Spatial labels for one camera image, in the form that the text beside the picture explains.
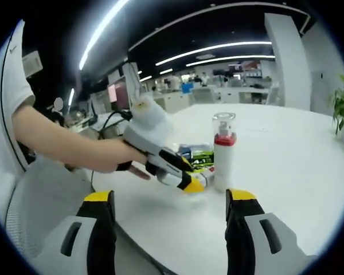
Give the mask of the person's left hand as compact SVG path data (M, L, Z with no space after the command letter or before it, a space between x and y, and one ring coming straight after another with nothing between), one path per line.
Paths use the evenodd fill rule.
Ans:
M144 180L149 180L150 175L143 172L132 163L145 165L146 154L128 144L122 137L107 139L104 141L107 147L106 157L114 166L115 171L128 171Z

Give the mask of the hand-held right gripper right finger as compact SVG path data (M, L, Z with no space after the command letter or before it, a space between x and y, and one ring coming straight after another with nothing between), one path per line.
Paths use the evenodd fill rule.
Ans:
M306 255L296 234L244 190L226 190L225 240L228 274L302 274L317 258Z

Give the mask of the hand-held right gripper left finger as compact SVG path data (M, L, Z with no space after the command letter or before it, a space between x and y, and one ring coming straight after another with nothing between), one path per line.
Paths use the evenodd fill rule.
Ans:
M113 191L93 192L47 236L40 274L115 274Z

